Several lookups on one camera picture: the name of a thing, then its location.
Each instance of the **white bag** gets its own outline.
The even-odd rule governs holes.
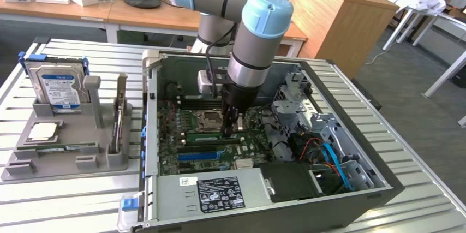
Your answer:
[[[410,7],[418,11],[424,11],[430,15],[438,15],[446,8],[445,0],[389,0],[399,6],[398,11]]]

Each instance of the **aluminum workbench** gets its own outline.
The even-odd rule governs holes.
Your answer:
[[[139,186],[142,53],[154,47],[52,39],[39,48],[48,55],[72,58],[86,55],[91,75],[102,77],[102,103],[111,103],[116,95],[118,73],[128,73],[126,96],[134,105],[130,167],[59,180],[0,182],[0,232],[114,232],[119,200],[136,193]],[[331,232],[466,232],[464,203],[350,80],[326,61],[309,63],[406,187],[386,206],[370,210],[349,227]],[[319,95],[313,96],[325,111]],[[34,99],[31,82],[18,66],[0,89],[0,166],[12,153]]]

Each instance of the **sticker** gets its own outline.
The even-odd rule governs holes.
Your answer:
[[[195,141],[213,141],[213,140],[218,140],[219,138],[217,137],[211,137],[211,138],[197,138]]]
[[[203,213],[246,207],[238,177],[199,180],[198,193]]]
[[[82,16],[83,20],[99,21],[103,22],[103,19],[98,19],[96,17]]]
[[[194,186],[198,182],[198,177],[180,177],[180,186]]]
[[[51,104],[60,109],[79,107],[79,94],[72,75],[43,75],[43,84]]]
[[[42,150],[36,150],[38,153],[58,153],[58,152],[64,152],[64,148],[44,148]]]

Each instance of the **wire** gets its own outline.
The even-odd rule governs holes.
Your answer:
[[[185,8],[180,5],[174,5],[172,3],[170,3],[170,1],[160,0],[160,2],[166,3],[167,5],[171,5],[175,8]]]
[[[258,110],[257,110],[257,112],[253,114],[253,116],[251,116],[251,118],[249,119],[249,122],[251,122],[253,121],[253,119],[254,119],[254,117],[255,117],[255,115],[267,107],[267,106],[270,106],[271,105],[271,103],[273,102],[270,102],[270,103],[267,103],[267,104],[265,104],[265,106],[262,106]]]
[[[333,135],[334,135],[334,139],[335,139],[338,148],[339,148],[339,150],[341,150],[341,152],[342,152],[342,155],[345,155],[345,151],[343,151],[343,148],[342,148],[342,144],[341,144],[341,141],[339,141],[338,136],[337,136],[337,134],[335,134],[335,131],[334,131],[334,129],[333,129],[331,127],[329,127],[329,129],[330,129],[330,133],[333,133]]]
[[[385,50],[382,53],[377,54],[375,57],[373,58],[373,60],[371,60],[369,63],[366,63],[366,65],[373,64],[373,63],[375,62],[377,58],[378,58],[379,56],[382,56],[385,53],[389,52],[389,50],[391,49],[391,47],[393,47],[393,45],[394,45],[395,43],[397,43],[397,42],[393,42],[391,45],[389,46],[389,49]]]
[[[341,174],[339,174],[337,168],[335,168],[331,164],[329,164],[329,163],[326,163],[326,162],[322,162],[321,164],[329,166],[329,167],[334,170],[334,172],[337,173],[337,175],[341,176]]]
[[[351,183],[350,183],[350,181],[347,179],[347,176],[345,175],[345,172],[343,172],[343,169],[342,169],[341,164],[338,162],[338,157],[335,155],[333,147],[330,146],[330,144],[327,142],[322,143],[322,145],[326,147],[326,149],[327,149],[327,151],[330,153],[330,156],[333,157],[333,160],[334,160],[334,163],[335,163],[335,167],[337,167],[338,172],[341,174],[341,177],[342,177],[343,184],[345,184],[346,188],[350,189],[351,191],[355,191],[357,189],[351,185]]]
[[[285,141],[278,141],[274,146],[270,148],[271,150],[277,147],[278,144],[283,143],[286,146],[289,146],[289,143]]]
[[[305,146],[303,152],[301,153],[299,160],[303,158],[309,143],[311,143],[313,140],[319,140],[321,142],[323,142],[322,139],[319,139],[319,138],[310,138],[306,142],[306,146]]]
[[[166,85],[163,86],[163,92],[164,92],[166,98],[167,98],[167,96],[168,96],[168,90],[167,90],[167,88],[168,88],[170,85],[175,85],[175,87],[178,87],[178,83],[174,82],[174,81],[167,81]]]
[[[172,47],[174,41],[175,41],[175,35],[172,35],[172,41],[170,42],[168,47]]]
[[[262,124],[261,126],[265,127],[265,125],[270,125],[270,127],[271,127],[274,130],[278,130],[277,126],[273,125],[271,123],[265,123],[265,124]]]
[[[233,25],[231,29],[226,32],[226,34],[222,36],[222,38],[219,38],[215,42],[213,42],[210,44],[210,46],[206,49],[206,59],[207,59],[207,65],[210,67],[210,71],[211,71],[211,82],[213,82],[213,98],[218,97],[218,86],[215,84],[215,73],[214,73],[214,67],[213,67],[213,63],[211,63],[211,48],[213,46],[231,33],[231,31],[234,31],[237,23]]]

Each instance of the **power supply label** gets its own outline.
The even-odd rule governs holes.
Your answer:
[[[72,75],[43,75],[43,84],[51,104],[60,109],[79,107],[79,94],[74,89]]]
[[[238,177],[198,180],[198,193],[203,213],[246,207]]]

